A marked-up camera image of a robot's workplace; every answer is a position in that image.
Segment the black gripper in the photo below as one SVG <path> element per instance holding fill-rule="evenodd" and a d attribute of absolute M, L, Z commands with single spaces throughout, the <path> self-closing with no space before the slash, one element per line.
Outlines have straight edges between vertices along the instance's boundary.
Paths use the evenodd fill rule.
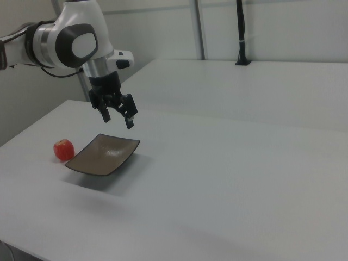
<path fill-rule="evenodd" d="M 103 77 L 89 78 L 89 81 L 92 86 L 92 89 L 89 90 L 90 102 L 94 109 L 98 108 L 103 121 L 107 123 L 111 119 L 108 107 L 115 108 L 123 116 L 126 127 L 131 129 L 134 126 L 133 118 L 138 110 L 131 94 L 122 95 L 118 72 L 112 72 Z"/>

